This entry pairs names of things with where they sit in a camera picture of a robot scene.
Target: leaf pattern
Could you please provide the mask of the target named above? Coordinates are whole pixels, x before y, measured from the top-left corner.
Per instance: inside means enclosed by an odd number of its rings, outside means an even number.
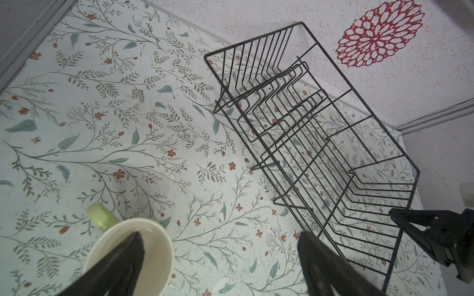
[[[6,128],[5,130],[9,133],[36,131],[36,122],[34,120],[27,119],[13,127]]]

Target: mug handle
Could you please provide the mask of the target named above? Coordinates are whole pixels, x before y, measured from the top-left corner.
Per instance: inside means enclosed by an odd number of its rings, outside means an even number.
[[[97,226],[97,228],[106,232],[109,228],[120,222],[120,220],[112,214],[102,204],[95,202],[86,209],[87,216]]]

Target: textured white wall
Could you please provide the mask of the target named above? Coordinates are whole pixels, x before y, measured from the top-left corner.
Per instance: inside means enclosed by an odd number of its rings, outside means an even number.
[[[418,191],[426,210],[461,213],[459,183],[474,182],[474,115],[447,125],[403,136],[408,155],[420,169]],[[448,295],[470,296],[470,285],[456,279],[456,268],[442,267]]]
[[[304,21],[336,60],[338,40],[383,0],[151,0],[229,44]],[[474,42],[429,0],[416,0],[423,26],[379,63],[347,67],[336,60],[382,120],[397,126],[470,99]]]

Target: corner molding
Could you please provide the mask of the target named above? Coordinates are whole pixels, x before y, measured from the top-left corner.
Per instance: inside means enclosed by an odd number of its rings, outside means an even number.
[[[54,26],[65,16],[77,0],[56,0],[26,31],[0,61],[0,93],[15,79],[31,53],[43,42]]]

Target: white object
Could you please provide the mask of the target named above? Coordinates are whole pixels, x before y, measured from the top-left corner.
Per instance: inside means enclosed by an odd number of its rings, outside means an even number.
[[[92,248],[85,270],[89,270],[134,231],[142,235],[145,258],[133,295],[160,296],[173,269],[173,246],[166,230],[155,221],[132,218],[112,226]]]

